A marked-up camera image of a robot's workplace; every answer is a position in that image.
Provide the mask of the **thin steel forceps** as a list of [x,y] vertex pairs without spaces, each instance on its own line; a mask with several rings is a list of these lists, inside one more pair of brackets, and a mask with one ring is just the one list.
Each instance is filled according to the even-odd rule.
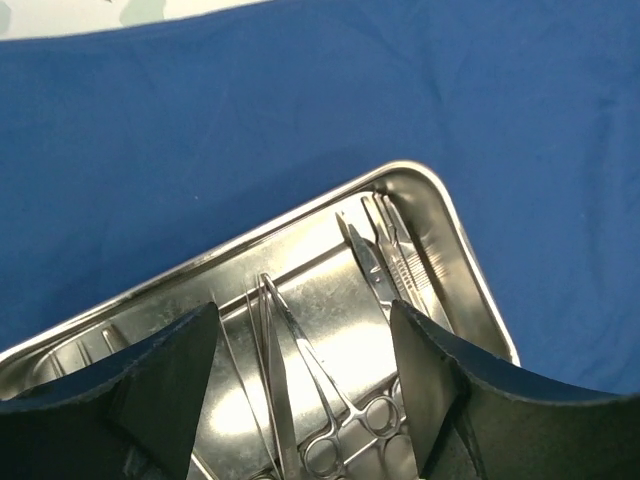
[[253,325],[253,306],[245,296],[243,304],[230,309],[222,317],[221,331],[247,414],[231,432],[239,434],[241,446],[249,448],[251,466],[247,479],[281,479],[277,448],[271,430],[272,411],[265,390],[264,371]]

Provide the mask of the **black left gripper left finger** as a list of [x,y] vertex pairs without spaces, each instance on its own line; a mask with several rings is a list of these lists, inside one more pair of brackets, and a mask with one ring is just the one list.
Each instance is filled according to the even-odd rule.
[[1,403],[4,479],[184,479],[218,339],[206,303]]

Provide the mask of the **stainless steel tray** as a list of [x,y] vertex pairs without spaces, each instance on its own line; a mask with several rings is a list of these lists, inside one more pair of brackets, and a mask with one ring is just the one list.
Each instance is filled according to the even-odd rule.
[[[451,198],[440,179],[415,162],[396,161],[205,252],[115,298],[24,341],[1,355],[1,395],[89,366],[215,300],[221,317],[257,304],[258,275],[267,273],[326,368],[357,404],[370,395],[397,394],[387,321],[336,220],[343,212],[385,268],[362,204],[389,195],[409,229],[452,332],[512,363],[516,347],[500,316]],[[327,423],[312,378],[285,326],[278,336],[286,361],[289,399],[299,442]],[[241,446],[246,405],[221,334],[189,467],[192,479],[247,479],[253,462]]]

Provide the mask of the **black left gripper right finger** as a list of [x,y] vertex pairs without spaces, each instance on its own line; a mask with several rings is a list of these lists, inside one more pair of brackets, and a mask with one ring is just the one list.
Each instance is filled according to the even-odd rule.
[[404,301],[390,326],[420,478],[638,478],[638,395],[518,367]]

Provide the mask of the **wide steel tweezers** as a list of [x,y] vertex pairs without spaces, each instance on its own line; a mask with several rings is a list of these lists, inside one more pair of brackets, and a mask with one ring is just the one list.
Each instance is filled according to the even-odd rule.
[[285,361],[271,315],[268,291],[263,281],[258,283],[258,308],[272,432],[274,446],[279,456],[281,475],[283,479],[300,479],[300,462],[288,395]]

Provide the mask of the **steel hemostat clamp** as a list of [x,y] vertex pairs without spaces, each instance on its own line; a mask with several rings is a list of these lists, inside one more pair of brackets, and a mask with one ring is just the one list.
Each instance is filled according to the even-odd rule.
[[[372,438],[371,445],[375,442],[390,440],[400,432],[402,426],[401,408],[392,395],[384,393],[372,396],[366,404],[359,407],[326,368],[324,359],[315,350],[271,276],[267,273],[261,273],[259,278],[283,316],[284,322],[312,378],[322,410],[327,419],[327,426],[310,437],[307,445],[301,451],[302,464],[305,470],[316,479],[337,479],[346,471],[348,466],[348,461],[342,451],[340,433],[351,424],[358,423]],[[334,412],[328,399],[328,388],[322,384],[320,378],[329,383],[331,389],[339,397],[345,407],[344,414],[338,415]],[[376,427],[369,415],[371,410],[380,404],[386,406],[387,420],[383,426]],[[326,448],[333,453],[331,466],[324,470],[312,466],[312,453],[318,447]]]

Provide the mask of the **blue surgical cloth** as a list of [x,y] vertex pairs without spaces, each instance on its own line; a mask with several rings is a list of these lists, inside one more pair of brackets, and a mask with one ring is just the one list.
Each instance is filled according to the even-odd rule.
[[1,46],[1,344],[393,159],[522,363],[639,388],[639,5],[283,1]]

